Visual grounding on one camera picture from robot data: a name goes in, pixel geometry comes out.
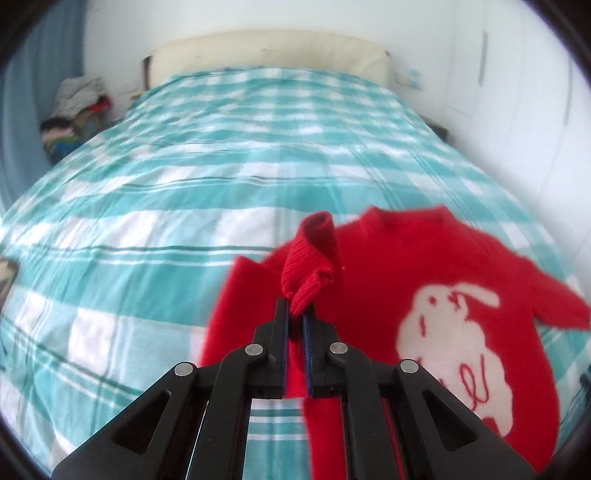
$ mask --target padded headboard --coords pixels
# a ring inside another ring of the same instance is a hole
[[[289,30],[235,31],[167,43],[144,60],[144,86],[224,67],[290,67],[347,73],[388,86],[389,54],[359,38]]]

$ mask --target metal rivet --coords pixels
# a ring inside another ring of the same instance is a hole
[[[176,373],[179,377],[186,377],[193,373],[193,366],[188,362],[183,362],[182,364],[178,364],[174,367],[174,373]]]
[[[402,360],[400,362],[400,370],[406,374],[415,374],[418,372],[418,363],[414,360]]]
[[[346,343],[335,342],[330,344],[330,351],[336,353],[337,355],[345,353],[347,350],[349,350],[349,347]]]
[[[244,349],[246,354],[250,355],[250,356],[260,355],[262,353],[262,350],[263,350],[262,346],[259,345],[258,343],[251,343],[250,345],[247,345],[246,348]]]

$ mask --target rabbit ear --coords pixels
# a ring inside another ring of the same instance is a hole
[[[486,288],[479,287],[478,285],[474,285],[472,283],[459,283],[452,287],[452,290],[458,293],[463,293],[464,295],[468,295],[480,302],[484,305],[488,305],[489,307],[498,308],[500,305],[499,296]]]

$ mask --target sweater's left sleeve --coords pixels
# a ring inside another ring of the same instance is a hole
[[[547,325],[589,330],[591,310],[585,301],[564,283],[523,260],[524,294],[529,297],[534,316]]]

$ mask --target plaid bedsheet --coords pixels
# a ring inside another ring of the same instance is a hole
[[[0,319],[0,411],[48,472],[171,366],[197,361],[236,255],[309,213],[443,203],[576,286],[553,239],[392,92],[309,70],[177,77],[43,177],[2,219],[20,273]],[[560,439],[589,335],[539,328]],[[299,402],[256,401],[244,477],[309,478]]]

